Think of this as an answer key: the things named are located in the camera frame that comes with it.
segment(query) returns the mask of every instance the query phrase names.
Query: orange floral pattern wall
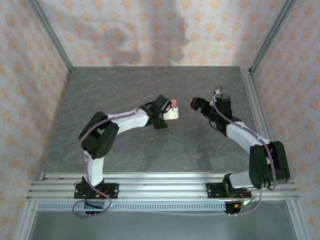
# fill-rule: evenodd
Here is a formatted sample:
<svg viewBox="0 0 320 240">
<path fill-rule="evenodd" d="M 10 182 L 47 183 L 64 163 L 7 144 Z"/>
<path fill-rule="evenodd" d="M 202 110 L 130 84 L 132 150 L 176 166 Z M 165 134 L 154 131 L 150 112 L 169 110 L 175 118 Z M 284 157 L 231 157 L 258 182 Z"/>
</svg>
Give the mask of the orange floral pattern wall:
<svg viewBox="0 0 320 240">
<path fill-rule="evenodd" d="M 286 147 L 314 239 L 320 236 L 320 1 L 299 0 L 254 76 Z"/>
<path fill-rule="evenodd" d="M 250 67 L 284 2 L 40 0 L 76 67 Z"/>
<path fill-rule="evenodd" d="M 39 179 L 68 72 L 26 0 L 0 2 L 0 239 Z"/>
</svg>

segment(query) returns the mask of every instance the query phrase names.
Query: robotic arm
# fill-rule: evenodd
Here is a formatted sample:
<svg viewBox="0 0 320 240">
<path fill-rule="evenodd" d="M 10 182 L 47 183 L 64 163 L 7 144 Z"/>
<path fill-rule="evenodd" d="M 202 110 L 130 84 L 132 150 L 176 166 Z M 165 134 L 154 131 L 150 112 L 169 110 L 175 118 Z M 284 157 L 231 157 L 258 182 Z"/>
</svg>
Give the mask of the robotic arm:
<svg viewBox="0 0 320 240">
<path fill-rule="evenodd" d="M 230 197 L 248 187 L 262 189 L 275 186 L 272 163 L 263 143 L 269 149 L 273 160 L 276 183 L 288 182 L 290 172 L 284 145 L 279 141 L 270 141 L 257 135 L 247 128 L 239 118 L 233 116 L 230 95 L 217 91 L 213 99 L 214 103 L 195 97 L 192 99 L 190 106 L 196 111 L 201 109 L 200 112 L 209 121 L 216 124 L 217 131 L 236 141 L 249 153 L 249 170 L 225 175 L 222 184 L 211 183 L 207 186 L 214 192 L 211 196 L 217 196 L 217 198 Z"/>
<path fill-rule="evenodd" d="M 150 125 L 153 125 L 155 129 L 165 129 L 168 126 L 164 119 L 176 118 L 178 118 L 178 108 L 172 107 L 172 102 L 163 95 L 129 112 L 108 115 L 102 111 L 97 112 L 85 126 L 79 139 L 83 138 L 94 125 L 107 119 L 110 120 L 92 130 L 81 142 L 84 157 L 88 161 L 87 175 L 82 177 L 82 182 L 76 184 L 74 198 L 91 199 L 97 197 L 97 193 L 93 191 L 88 181 L 99 191 L 108 188 L 108 186 L 104 186 L 104 158 L 111 150 L 118 134 Z"/>
</svg>

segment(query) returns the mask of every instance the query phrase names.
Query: wall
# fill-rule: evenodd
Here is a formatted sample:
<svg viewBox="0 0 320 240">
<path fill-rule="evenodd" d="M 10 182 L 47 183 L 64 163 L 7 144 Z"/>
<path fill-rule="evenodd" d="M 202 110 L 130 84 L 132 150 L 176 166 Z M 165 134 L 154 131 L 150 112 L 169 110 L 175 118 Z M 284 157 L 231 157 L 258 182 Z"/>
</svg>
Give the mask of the wall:
<svg viewBox="0 0 320 240">
<path fill-rule="evenodd" d="M 250 67 L 284 2 L 40 0 L 76 67 Z"/>
<path fill-rule="evenodd" d="M 274 139 L 285 145 L 314 239 L 319 239 L 319 0 L 297 1 L 254 80 Z"/>
<path fill-rule="evenodd" d="M 25 0 L 0 2 L 0 239 L 39 179 L 68 72 Z"/>
</svg>

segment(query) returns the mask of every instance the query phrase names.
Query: patterned wallpaper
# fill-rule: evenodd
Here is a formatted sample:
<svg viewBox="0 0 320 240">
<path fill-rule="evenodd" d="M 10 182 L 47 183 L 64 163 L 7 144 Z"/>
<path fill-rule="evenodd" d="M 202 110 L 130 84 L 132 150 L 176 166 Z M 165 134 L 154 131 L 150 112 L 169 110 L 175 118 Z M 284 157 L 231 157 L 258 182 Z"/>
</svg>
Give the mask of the patterned wallpaper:
<svg viewBox="0 0 320 240">
<path fill-rule="evenodd" d="M 254 76 L 320 239 L 320 1 L 299 0 Z"/>
<path fill-rule="evenodd" d="M 69 79 L 26 0 L 0 1 L 0 239 L 11 240 L 39 179 Z"/>
<path fill-rule="evenodd" d="M 250 67 L 285 2 L 39 1 L 76 67 Z"/>
</svg>

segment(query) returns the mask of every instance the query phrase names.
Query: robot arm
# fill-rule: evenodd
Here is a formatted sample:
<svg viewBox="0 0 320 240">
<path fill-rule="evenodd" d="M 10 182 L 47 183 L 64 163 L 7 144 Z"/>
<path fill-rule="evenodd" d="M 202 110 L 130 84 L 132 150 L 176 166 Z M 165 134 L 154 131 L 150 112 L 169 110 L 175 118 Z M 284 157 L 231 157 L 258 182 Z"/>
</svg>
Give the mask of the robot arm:
<svg viewBox="0 0 320 240">
<path fill-rule="evenodd" d="M 76 185 L 78 194 L 75 194 L 75 198 L 95 197 L 88 181 L 96 188 L 104 184 L 104 158 L 111 150 L 118 134 L 150 125 L 155 129 L 165 129 L 168 126 L 164 119 L 176 118 L 178 118 L 178 108 L 172 107 L 172 102 L 163 95 L 129 112 L 108 115 L 102 111 L 97 112 L 79 136 L 79 139 L 83 138 L 94 125 L 101 121 L 105 122 L 92 130 L 81 142 L 85 160 L 88 161 L 87 175 L 82 178 L 81 183 Z"/>
<path fill-rule="evenodd" d="M 227 174 L 223 179 L 224 192 L 234 192 L 247 187 L 257 189 L 270 188 L 274 185 L 270 159 L 262 140 L 268 147 L 275 168 L 277 184 L 286 183 L 290 180 L 290 172 L 284 146 L 279 141 L 270 141 L 249 130 L 237 117 L 232 116 L 231 98 L 228 94 L 215 95 L 215 107 L 231 124 L 222 117 L 215 109 L 213 102 L 195 97 L 190 106 L 200 112 L 211 122 L 216 124 L 216 129 L 226 137 L 236 141 L 247 153 L 249 153 L 249 170 Z"/>
</svg>

